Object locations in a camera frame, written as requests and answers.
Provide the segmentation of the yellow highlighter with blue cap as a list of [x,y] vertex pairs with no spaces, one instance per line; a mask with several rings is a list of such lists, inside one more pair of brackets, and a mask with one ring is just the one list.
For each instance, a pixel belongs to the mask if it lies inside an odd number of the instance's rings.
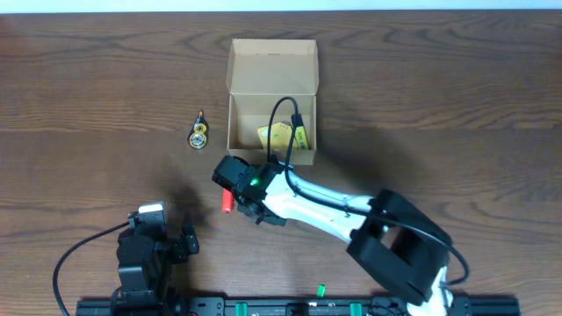
[[310,146],[306,135],[306,129],[300,114],[292,115],[292,127],[295,132],[293,147],[299,150],[309,150]]

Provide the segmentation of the cardboard box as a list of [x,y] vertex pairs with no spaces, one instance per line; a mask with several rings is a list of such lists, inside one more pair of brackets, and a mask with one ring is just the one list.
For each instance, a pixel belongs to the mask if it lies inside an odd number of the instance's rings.
[[317,151],[320,83],[314,39],[233,39],[227,64],[227,152],[251,164],[266,161],[265,128],[276,102],[293,97],[308,143],[292,150],[291,163],[312,165]]

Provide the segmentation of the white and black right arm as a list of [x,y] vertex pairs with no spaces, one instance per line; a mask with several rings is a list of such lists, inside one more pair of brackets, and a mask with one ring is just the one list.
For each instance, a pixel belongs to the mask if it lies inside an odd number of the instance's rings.
[[240,212],[272,225],[288,219],[344,241],[348,254],[411,315],[444,315],[453,297],[446,281],[450,236],[400,194],[348,195],[309,183],[282,162],[259,167],[226,155],[212,180]]

